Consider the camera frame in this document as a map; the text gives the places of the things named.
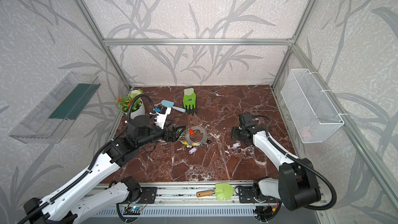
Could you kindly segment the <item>large metal key ring plate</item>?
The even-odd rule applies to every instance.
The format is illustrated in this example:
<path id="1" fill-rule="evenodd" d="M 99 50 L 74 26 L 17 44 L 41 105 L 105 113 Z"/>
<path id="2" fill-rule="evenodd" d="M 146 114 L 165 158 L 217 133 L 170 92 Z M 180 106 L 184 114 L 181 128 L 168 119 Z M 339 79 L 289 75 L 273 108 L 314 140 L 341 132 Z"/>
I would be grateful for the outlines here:
<path id="1" fill-rule="evenodd" d="M 189 133 L 190 129 L 194 131 L 193 136 Z M 185 135 L 185 140 L 188 143 L 200 143 L 201 145 L 204 145 L 206 144 L 207 139 L 207 131 L 202 126 L 193 126 L 189 128 Z"/>

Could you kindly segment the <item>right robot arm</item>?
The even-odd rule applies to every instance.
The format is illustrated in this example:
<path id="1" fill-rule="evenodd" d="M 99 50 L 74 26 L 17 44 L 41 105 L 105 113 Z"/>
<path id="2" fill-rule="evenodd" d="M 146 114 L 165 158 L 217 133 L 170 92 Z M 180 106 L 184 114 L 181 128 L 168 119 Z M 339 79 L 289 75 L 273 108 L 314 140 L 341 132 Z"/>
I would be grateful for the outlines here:
<path id="1" fill-rule="evenodd" d="M 257 181 L 259 194 L 281 200 L 290 211 L 320 201 L 321 193 L 312 163 L 287 151 L 272 137 L 269 126 L 256 124 L 254 117 L 251 113 L 240 114 L 239 126 L 233 128 L 231 138 L 257 147 L 277 168 L 278 179 Z"/>

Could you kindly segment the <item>key with purple tag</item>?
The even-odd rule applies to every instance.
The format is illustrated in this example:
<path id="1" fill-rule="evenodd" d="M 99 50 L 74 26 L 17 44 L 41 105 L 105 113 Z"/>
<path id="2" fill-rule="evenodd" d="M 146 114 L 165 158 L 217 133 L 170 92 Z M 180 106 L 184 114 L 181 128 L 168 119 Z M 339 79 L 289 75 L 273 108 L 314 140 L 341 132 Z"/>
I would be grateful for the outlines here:
<path id="1" fill-rule="evenodd" d="M 197 148 L 194 147 L 194 148 L 192 148 L 192 149 L 189 150 L 189 154 L 193 154 L 193 153 L 195 153 L 196 151 L 197 151 Z"/>

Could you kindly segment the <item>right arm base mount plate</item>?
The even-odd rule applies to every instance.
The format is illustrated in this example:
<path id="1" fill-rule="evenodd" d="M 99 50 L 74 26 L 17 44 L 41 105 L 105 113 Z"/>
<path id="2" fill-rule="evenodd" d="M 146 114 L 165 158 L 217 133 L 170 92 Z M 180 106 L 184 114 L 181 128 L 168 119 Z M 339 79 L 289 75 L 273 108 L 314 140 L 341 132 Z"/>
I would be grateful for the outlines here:
<path id="1" fill-rule="evenodd" d="M 236 186 L 235 193 L 238 195 L 240 203 L 258 203 L 252 186 Z"/>

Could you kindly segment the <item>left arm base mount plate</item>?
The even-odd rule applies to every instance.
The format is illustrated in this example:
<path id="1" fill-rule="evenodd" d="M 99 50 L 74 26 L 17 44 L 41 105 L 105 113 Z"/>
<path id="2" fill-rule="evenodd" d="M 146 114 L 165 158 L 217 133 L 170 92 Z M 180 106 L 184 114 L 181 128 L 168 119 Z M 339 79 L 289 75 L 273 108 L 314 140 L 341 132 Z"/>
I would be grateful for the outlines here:
<path id="1" fill-rule="evenodd" d="M 143 187 L 141 196 L 138 197 L 134 204 L 154 204 L 157 196 L 157 187 Z"/>

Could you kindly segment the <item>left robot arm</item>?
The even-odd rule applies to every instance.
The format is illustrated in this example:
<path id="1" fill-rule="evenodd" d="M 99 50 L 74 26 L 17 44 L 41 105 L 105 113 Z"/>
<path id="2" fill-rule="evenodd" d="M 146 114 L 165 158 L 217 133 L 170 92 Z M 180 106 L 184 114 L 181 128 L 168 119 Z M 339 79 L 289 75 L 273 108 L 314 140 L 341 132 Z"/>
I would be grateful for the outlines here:
<path id="1" fill-rule="evenodd" d="M 101 147 L 90 164 L 53 193 L 32 198 L 24 205 L 26 217 L 20 223 L 79 224 L 97 212 L 141 196 L 141 187 L 132 177 L 125 178 L 108 190 L 86 198 L 95 186 L 139 155 L 140 149 L 157 141 L 176 142 L 184 125 L 172 123 L 160 127 L 147 115 L 128 119 L 125 128 Z"/>

